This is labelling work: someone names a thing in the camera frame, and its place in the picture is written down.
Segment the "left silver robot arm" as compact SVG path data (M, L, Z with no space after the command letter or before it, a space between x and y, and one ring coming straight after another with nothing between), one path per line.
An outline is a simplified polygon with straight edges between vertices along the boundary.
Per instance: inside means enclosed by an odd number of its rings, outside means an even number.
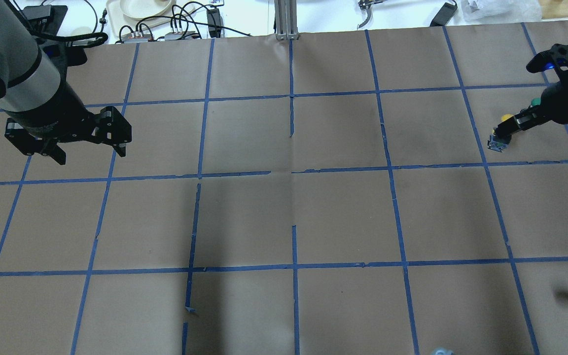
M0 109L8 116L5 137L23 155L36 153L66 163L61 143L106 144L120 157L132 142L132 126L117 108L88 111L66 81L65 51L48 54L37 39L50 44L67 38L27 28L9 0L0 0Z

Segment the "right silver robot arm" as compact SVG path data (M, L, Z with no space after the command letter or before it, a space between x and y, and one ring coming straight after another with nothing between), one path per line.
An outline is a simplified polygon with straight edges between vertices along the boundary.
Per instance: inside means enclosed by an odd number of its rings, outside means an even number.
M559 74L559 81L548 85L527 108L498 124L489 136L489 149L501 151L511 143L512 135L551 121L568 124L568 71Z

